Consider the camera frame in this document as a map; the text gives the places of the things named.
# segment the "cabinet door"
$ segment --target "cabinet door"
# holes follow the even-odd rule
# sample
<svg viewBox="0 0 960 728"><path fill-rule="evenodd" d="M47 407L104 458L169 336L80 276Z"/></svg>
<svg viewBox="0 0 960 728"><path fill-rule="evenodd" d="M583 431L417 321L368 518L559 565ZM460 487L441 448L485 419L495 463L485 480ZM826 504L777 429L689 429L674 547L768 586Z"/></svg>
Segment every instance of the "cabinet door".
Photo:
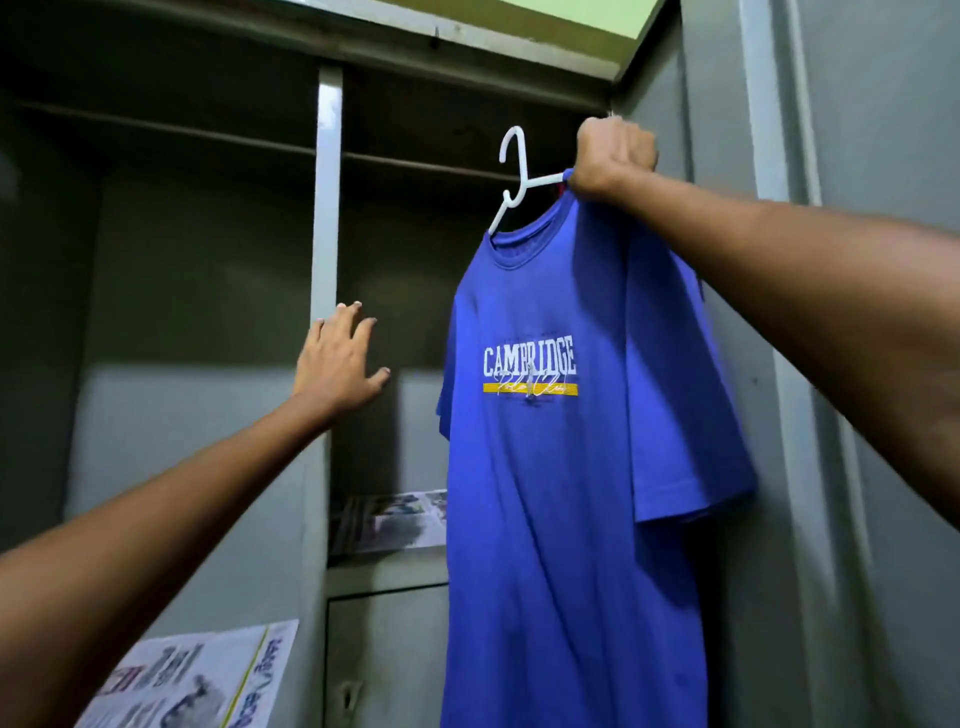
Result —
<svg viewBox="0 0 960 728"><path fill-rule="evenodd" d="M447 587L329 602L324 728L436 728Z"/></svg>

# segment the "closet rail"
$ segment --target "closet rail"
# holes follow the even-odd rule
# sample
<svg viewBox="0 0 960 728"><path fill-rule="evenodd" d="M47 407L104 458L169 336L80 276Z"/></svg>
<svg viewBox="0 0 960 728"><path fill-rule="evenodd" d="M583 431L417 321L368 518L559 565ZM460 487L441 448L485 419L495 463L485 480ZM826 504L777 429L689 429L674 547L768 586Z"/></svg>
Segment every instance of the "closet rail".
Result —
<svg viewBox="0 0 960 728"><path fill-rule="evenodd" d="M285 144L279 141L272 141L271 139L260 139L255 136L242 136L240 134L212 132L206 129L195 129L193 127L184 127L178 124L165 124L158 121L149 121L147 119L136 119L130 116L118 116L112 113L71 109L70 107L62 107L55 104L41 104L36 101L18 100L16 104L22 109L40 111L52 116L62 116L70 119L83 119L84 121L99 121L106 124L116 124L117 126L129 127L133 129L145 129L151 132L193 136L199 139L222 141L228 144L239 144L241 146L254 147L256 149L269 149L274 152L302 155L304 157L315 157L317 155L317 150L313 147L303 147L299 144ZM377 155L365 155L360 154L359 152L343 152L341 154L344 159L354 159L356 161L365 161L372 164L384 164L390 167L401 167L404 169L416 169L420 170L421 172L440 172L442 174L459 175L461 177L476 177L484 180L497 180L499 182L519 182L520 179L520 177L517 175L505 175L499 172L488 172L483 169L469 169L468 167L451 167L446 164L432 164L430 162L414 161L412 159L378 157Z"/></svg>

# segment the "drawer handle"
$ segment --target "drawer handle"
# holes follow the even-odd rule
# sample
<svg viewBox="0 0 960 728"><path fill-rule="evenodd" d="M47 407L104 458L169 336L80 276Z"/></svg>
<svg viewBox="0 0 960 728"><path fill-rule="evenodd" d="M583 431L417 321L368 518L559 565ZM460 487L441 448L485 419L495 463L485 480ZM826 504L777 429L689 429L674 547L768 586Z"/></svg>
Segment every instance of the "drawer handle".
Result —
<svg viewBox="0 0 960 728"><path fill-rule="evenodd" d="M340 713L342 716L352 716L360 701L362 680L347 680L340 684Z"/></svg>

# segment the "hand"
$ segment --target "hand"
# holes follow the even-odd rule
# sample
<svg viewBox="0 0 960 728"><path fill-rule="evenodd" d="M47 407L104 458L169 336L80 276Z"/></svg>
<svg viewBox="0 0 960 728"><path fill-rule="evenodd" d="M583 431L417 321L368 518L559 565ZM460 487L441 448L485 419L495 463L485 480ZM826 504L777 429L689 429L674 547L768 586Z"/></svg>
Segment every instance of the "hand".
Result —
<svg viewBox="0 0 960 728"><path fill-rule="evenodd" d="M367 376L367 347L376 319L364 319L354 331L360 305L340 303L329 319L313 322L297 360L294 395L316 397L327 419L366 404L390 379L386 367Z"/></svg>
<svg viewBox="0 0 960 728"><path fill-rule="evenodd" d="M570 188L581 197L612 203L617 175L630 168L653 172L657 157L657 138L636 124L619 116L587 119L577 132Z"/></svg>

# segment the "white plastic hanger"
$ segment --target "white plastic hanger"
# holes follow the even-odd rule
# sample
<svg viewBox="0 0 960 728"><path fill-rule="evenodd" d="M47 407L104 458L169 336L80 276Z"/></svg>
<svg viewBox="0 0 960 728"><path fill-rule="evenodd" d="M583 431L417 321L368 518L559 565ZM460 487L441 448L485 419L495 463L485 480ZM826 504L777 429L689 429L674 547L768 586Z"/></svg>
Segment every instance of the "white plastic hanger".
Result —
<svg viewBox="0 0 960 728"><path fill-rule="evenodd" d="M503 219L503 215L506 213L507 207L516 207L523 202L523 196L527 193L527 190L530 187L542 187L545 184L559 184L560 182L564 181L563 172L560 172L556 175L536 177L532 180L527 179L527 140L523 136L523 129L520 127L511 127L507 132L507 135L503 137L503 141L500 142L501 164L507 160L507 147L510 146L510 140L514 137L516 137L516 152L520 162L520 189L517 191L515 197L510 196L510 190L503 190L503 203L500 205L500 209L496 212L496 217L493 218L493 222L488 230L491 235L496 232L496 226L498 226L500 221Z"/></svg>

